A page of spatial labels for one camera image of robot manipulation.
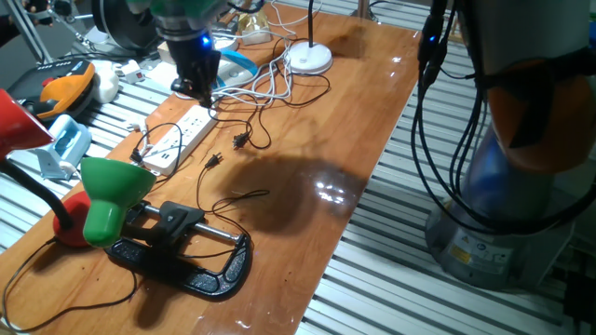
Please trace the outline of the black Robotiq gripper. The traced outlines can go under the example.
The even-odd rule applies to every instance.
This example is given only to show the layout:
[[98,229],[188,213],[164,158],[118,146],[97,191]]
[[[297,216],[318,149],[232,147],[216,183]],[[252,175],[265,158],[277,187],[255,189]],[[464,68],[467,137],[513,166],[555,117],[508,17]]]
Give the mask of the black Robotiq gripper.
[[214,48],[209,34],[187,40],[168,41],[169,53],[177,65],[178,74],[191,81],[176,78],[170,85],[176,96],[196,100],[201,106],[211,106],[213,90],[218,86],[217,71],[220,52]]

